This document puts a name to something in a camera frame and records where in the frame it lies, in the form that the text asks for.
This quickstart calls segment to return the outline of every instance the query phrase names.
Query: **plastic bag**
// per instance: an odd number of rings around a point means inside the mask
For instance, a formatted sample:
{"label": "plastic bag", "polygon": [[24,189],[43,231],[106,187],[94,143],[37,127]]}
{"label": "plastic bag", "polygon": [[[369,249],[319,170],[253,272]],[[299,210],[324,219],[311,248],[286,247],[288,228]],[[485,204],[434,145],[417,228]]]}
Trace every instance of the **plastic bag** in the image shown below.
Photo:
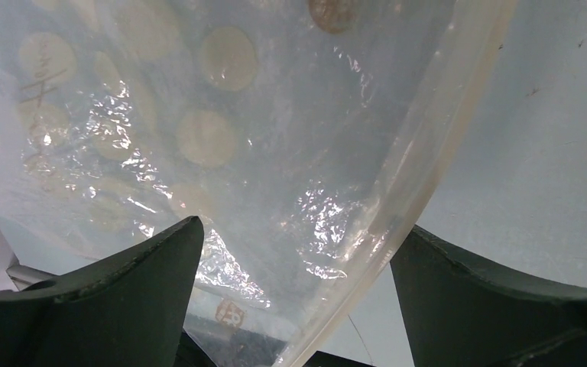
{"label": "plastic bag", "polygon": [[198,215],[188,333],[301,365],[419,216],[513,4],[0,0],[0,216],[96,260]]}

